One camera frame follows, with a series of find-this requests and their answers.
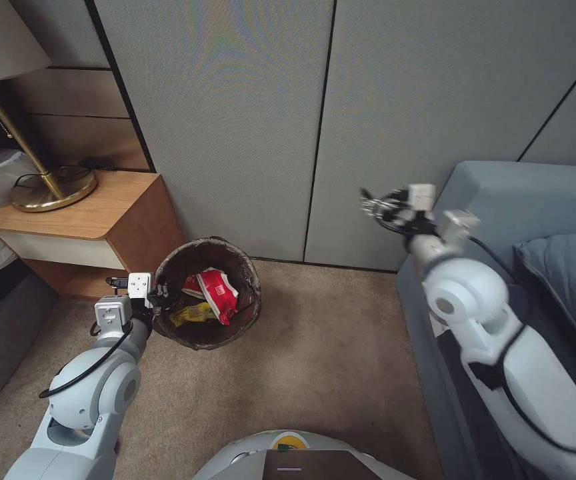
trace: floor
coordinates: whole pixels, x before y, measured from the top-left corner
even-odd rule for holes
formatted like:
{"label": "floor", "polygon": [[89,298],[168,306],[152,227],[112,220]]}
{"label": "floor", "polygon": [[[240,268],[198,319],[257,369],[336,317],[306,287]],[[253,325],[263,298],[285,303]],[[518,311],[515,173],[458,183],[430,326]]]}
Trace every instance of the floor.
{"label": "floor", "polygon": [[[190,479],[226,443],[291,428],[344,440],[419,480],[442,478],[395,276],[256,261],[263,312],[194,352],[154,333],[120,433],[116,479]],[[0,478],[28,448],[37,394],[86,349],[93,302],[62,300],[0,392]]]}

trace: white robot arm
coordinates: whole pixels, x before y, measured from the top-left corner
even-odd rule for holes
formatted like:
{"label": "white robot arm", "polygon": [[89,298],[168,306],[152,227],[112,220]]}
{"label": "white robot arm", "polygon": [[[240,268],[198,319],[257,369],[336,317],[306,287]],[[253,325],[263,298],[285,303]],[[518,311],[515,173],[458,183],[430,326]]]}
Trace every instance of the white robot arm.
{"label": "white robot arm", "polygon": [[92,348],[68,362],[40,394],[49,406],[32,445],[5,480],[113,477],[117,436],[139,390],[137,364],[150,334],[148,318],[133,314],[131,300],[149,307],[150,286],[150,273],[131,273],[128,295],[108,295],[95,304],[99,332]]}
{"label": "white robot arm", "polygon": [[445,212],[436,230],[432,185],[410,185],[382,199],[363,191],[363,208],[404,235],[431,314],[452,330],[461,362],[512,448],[550,478],[576,479],[576,384],[546,341],[508,305],[508,289],[487,265],[463,258],[479,220]]}

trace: red snack bag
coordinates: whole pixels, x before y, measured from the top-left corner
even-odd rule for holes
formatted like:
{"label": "red snack bag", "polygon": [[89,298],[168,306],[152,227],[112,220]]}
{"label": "red snack bag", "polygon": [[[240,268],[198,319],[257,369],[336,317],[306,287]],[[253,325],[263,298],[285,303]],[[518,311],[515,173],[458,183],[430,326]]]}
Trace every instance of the red snack bag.
{"label": "red snack bag", "polygon": [[230,325],[230,318],[237,313],[238,292],[228,282],[228,276],[221,270],[209,268],[197,274],[197,281],[219,322]]}
{"label": "red snack bag", "polygon": [[203,296],[203,292],[201,291],[201,287],[199,286],[199,282],[197,281],[196,275],[191,275],[190,277],[186,278],[181,291],[192,297],[200,298],[202,300],[205,298]]}

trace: nightstand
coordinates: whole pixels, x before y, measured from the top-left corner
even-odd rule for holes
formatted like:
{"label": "nightstand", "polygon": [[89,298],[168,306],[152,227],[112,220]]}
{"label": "nightstand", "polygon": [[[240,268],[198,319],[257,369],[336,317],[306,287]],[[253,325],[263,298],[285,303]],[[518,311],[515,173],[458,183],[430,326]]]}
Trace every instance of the nightstand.
{"label": "nightstand", "polygon": [[94,192],[60,210],[0,208],[0,238],[59,294],[97,300],[106,277],[154,273],[185,240],[160,175],[95,174]]}

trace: sofa armrest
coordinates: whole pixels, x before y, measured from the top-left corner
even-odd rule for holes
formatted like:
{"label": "sofa armrest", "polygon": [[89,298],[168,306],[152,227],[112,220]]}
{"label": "sofa armrest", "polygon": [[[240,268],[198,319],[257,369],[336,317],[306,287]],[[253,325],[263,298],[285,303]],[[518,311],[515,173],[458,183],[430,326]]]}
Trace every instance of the sofa armrest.
{"label": "sofa armrest", "polygon": [[481,219],[473,232],[508,265],[513,244],[576,233],[576,167],[505,161],[458,164],[435,206],[469,210]]}

